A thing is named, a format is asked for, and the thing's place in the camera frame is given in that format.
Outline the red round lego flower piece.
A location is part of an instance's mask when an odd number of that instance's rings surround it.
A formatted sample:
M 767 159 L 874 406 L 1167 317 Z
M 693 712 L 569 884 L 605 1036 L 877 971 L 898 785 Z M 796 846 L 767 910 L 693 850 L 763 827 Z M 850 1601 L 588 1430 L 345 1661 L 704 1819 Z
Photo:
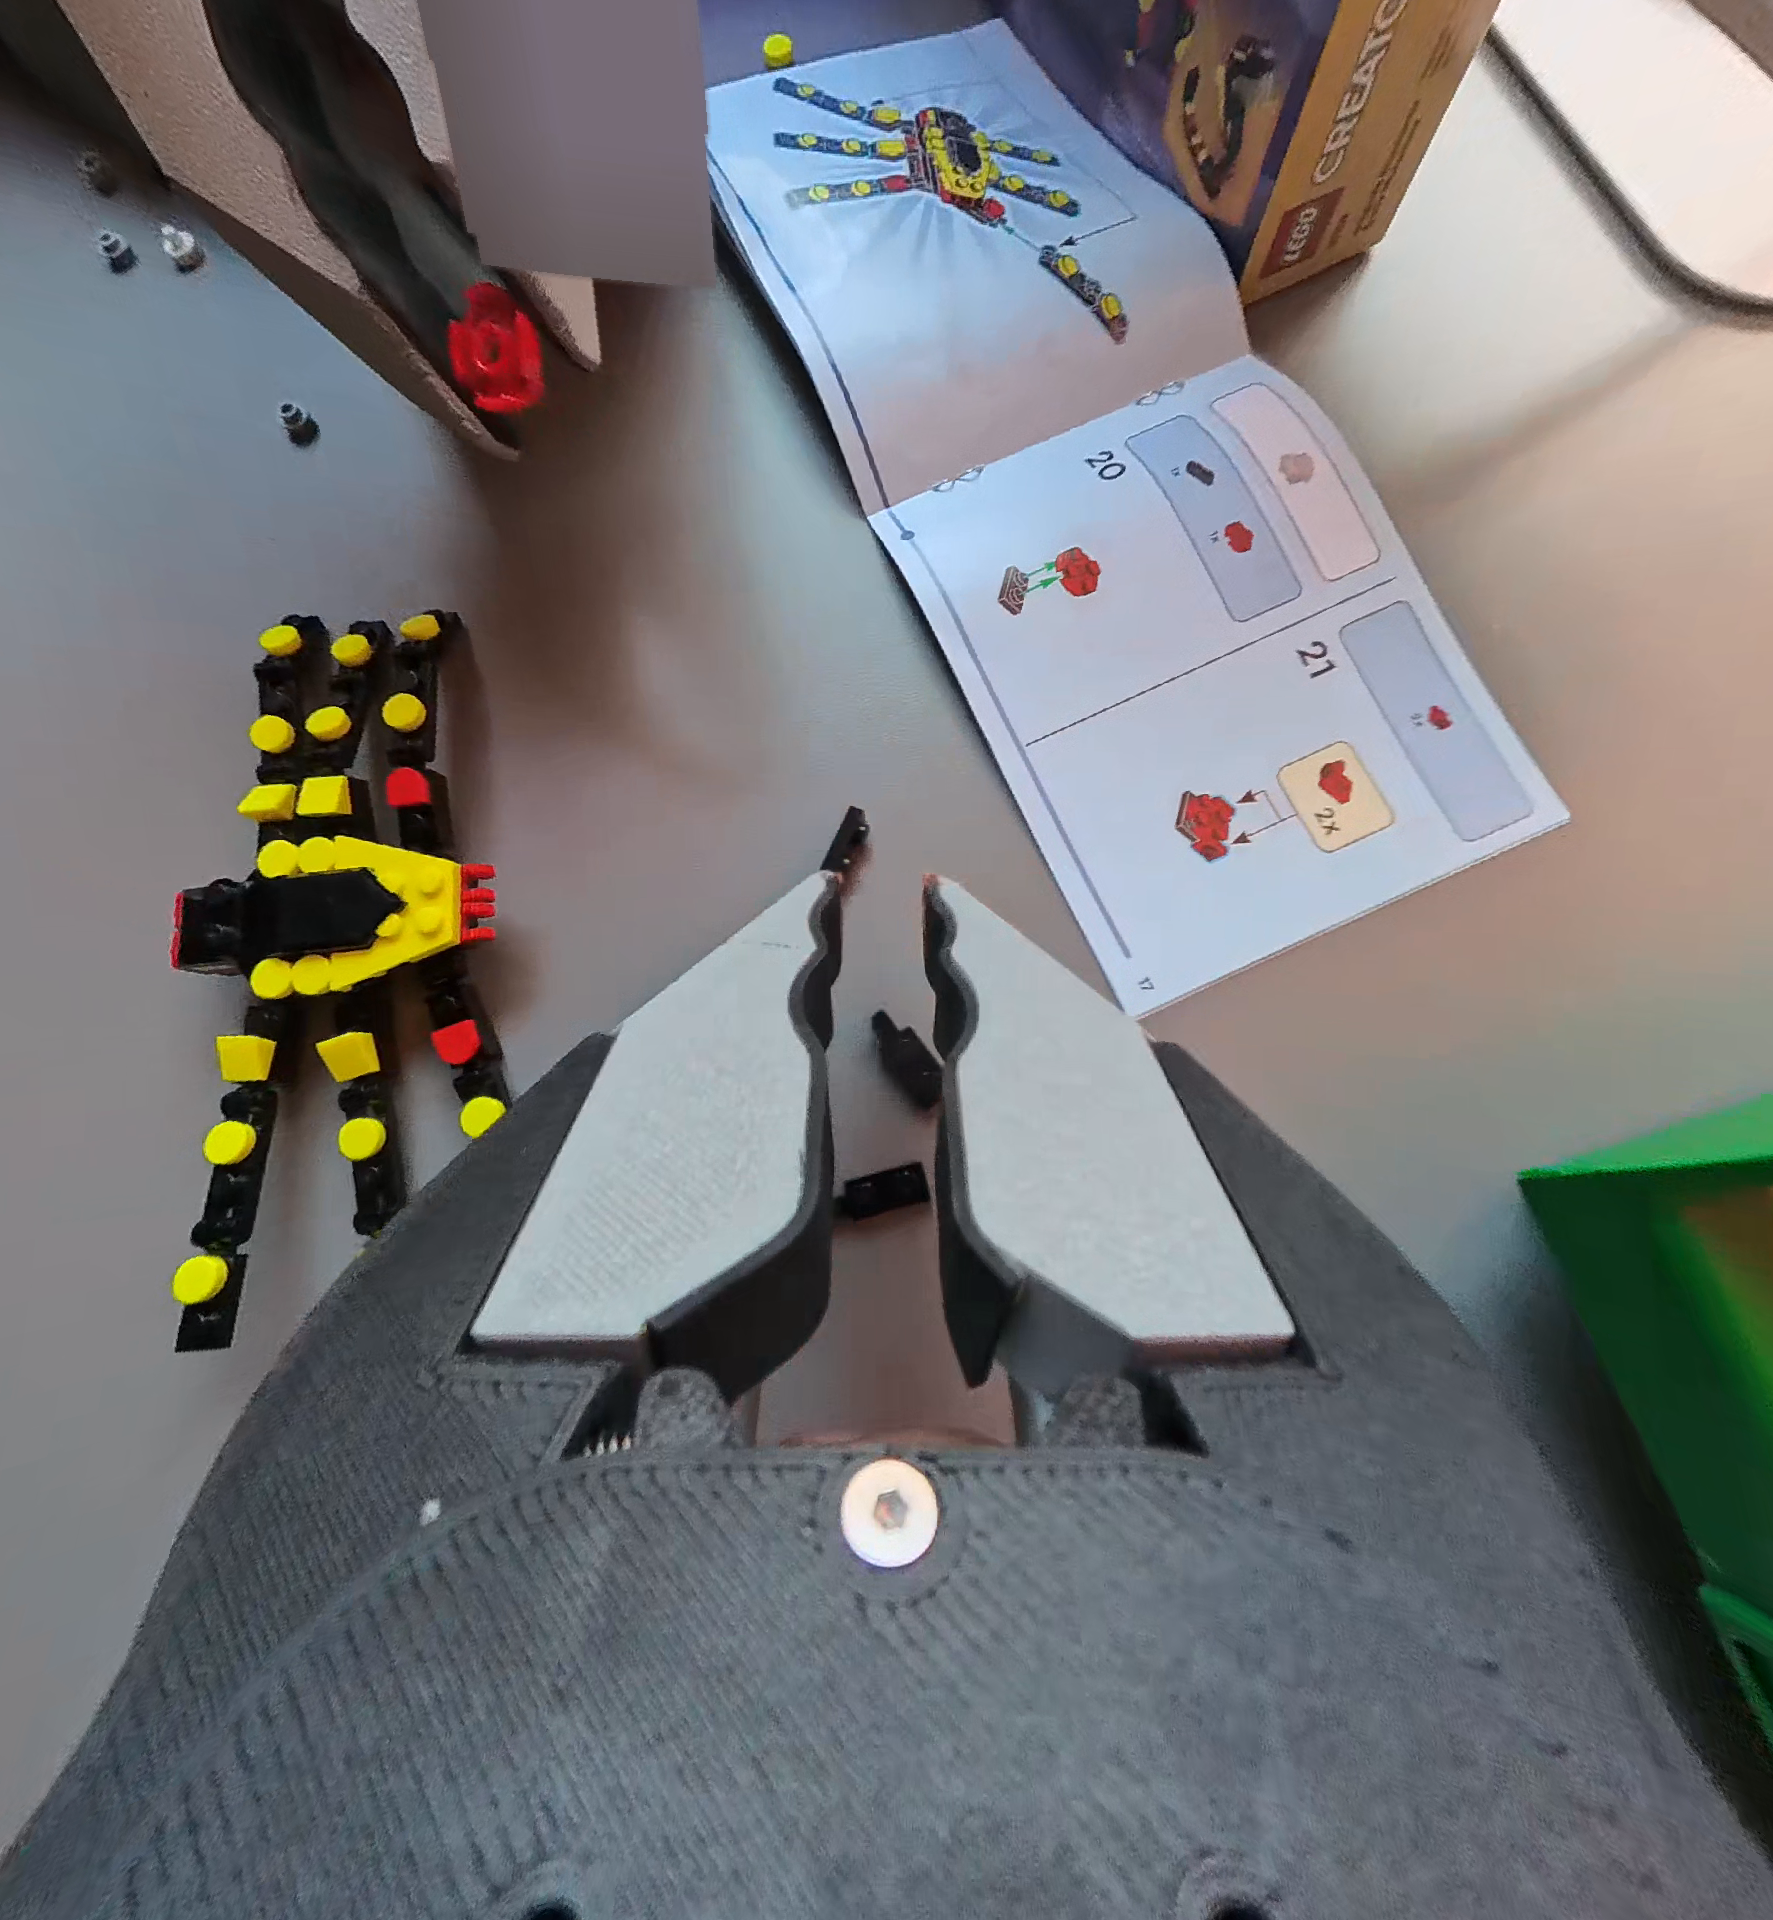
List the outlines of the red round lego flower piece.
M 531 314 L 498 281 L 479 280 L 447 321 L 453 384 L 488 416 L 518 416 L 544 400 L 544 362 Z

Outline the lego set cardboard box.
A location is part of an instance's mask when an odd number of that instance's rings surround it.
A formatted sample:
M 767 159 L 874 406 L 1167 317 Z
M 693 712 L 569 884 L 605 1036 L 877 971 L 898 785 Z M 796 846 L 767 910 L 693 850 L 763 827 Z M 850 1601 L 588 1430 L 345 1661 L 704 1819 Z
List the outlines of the lego set cardboard box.
M 1384 241 L 1497 2 L 1004 2 L 1061 93 L 1213 229 L 1245 302 Z

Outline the pale grey rounded stand base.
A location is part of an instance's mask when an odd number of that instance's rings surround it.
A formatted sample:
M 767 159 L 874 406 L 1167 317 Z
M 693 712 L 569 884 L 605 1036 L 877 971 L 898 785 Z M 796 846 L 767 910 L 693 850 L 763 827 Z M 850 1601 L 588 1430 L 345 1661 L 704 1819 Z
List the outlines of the pale grey rounded stand base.
M 1508 2 L 1491 40 L 1657 266 L 1773 313 L 1773 3 Z

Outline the black and yellow lego spider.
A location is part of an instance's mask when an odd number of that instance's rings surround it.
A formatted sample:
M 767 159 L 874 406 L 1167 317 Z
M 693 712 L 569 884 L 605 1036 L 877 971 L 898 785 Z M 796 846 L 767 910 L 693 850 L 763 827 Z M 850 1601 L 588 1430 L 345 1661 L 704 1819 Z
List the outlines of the black and yellow lego spider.
M 398 624 L 291 614 L 257 637 L 253 776 L 237 805 L 253 827 L 249 874 L 174 902 L 174 967 L 245 984 L 235 1031 L 217 1037 L 227 1091 L 203 1139 L 193 1250 L 172 1281 L 177 1353 L 232 1341 L 282 1091 L 315 1021 L 361 1238 L 411 1196 L 395 1118 L 395 978 L 418 991 L 462 1133 L 482 1138 L 512 1103 L 467 966 L 495 940 L 495 867 L 459 860 L 438 767 L 441 656 L 464 635 L 459 612 L 430 608 Z

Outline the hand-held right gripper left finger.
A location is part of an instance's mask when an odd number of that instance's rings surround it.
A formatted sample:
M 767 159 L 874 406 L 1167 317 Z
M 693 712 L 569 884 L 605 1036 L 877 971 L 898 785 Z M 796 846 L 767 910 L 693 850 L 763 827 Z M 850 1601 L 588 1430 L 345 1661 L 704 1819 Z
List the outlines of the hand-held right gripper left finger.
M 611 1036 L 470 1326 L 497 1355 L 704 1373 L 742 1398 L 829 1299 L 841 886 L 803 878 Z

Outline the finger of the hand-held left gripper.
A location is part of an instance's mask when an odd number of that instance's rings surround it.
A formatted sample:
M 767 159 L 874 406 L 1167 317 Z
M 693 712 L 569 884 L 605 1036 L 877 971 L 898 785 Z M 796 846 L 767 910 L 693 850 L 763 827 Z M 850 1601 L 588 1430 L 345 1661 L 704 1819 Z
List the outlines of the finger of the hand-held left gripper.
M 60 13 L 156 164 L 228 244 L 462 443 L 517 458 L 514 433 L 490 427 L 430 357 L 405 285 L 371 280 L 321 219 L 288 136 L 266 124 L 227 71 L 204 3 L 61 3 Z
M 458 173 L 418 2 L 347 2 L 345 17 L 391 71 L 411 117 L 418 152 L 455 200 Z M 529 302 L 537 323 L 561 352 L 588 371 L 600 368 L 600 330 L 590 278 L 526 272 L 506 272 L 502 278 Z

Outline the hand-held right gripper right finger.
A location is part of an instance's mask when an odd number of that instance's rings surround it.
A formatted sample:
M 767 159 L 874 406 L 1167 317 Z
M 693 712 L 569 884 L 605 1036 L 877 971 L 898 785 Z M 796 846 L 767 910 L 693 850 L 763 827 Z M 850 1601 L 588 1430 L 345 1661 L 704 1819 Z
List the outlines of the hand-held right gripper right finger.
M 1284 1355 L 1282 1293 L 1139 1023 L 961 882 L 921 893 L 936 1218 L 963 1378 Z

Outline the lego instruction booklet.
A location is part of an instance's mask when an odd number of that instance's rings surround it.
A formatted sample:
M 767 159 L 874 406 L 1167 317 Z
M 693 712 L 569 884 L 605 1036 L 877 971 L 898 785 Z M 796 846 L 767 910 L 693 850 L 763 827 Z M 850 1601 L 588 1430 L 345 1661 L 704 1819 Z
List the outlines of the lego instruction booklet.
M 709 86 L 706 166 L 1130 1013 L 1569 820 L 1217 236 L 1009 26 Z

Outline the green plastic bin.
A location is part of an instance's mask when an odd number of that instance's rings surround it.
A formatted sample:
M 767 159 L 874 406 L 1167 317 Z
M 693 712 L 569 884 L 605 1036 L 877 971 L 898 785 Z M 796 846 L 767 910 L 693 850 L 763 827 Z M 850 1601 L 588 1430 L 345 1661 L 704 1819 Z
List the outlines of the green plastic bin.
M 1773 1753 L 1773 1092 L 1518 1183 Z

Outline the black lego joint piece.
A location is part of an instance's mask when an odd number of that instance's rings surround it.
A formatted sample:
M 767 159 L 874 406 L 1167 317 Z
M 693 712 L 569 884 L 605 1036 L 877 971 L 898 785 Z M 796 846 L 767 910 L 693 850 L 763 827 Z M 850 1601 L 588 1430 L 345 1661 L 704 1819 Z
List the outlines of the black lego joint piece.
M 934 1110 L 944 1096 L 944 1069 L 930 1044 L 884 1009 L 874 1009 L 871 1029 L 880 1069 L 898 1095 L 921 1110 Z

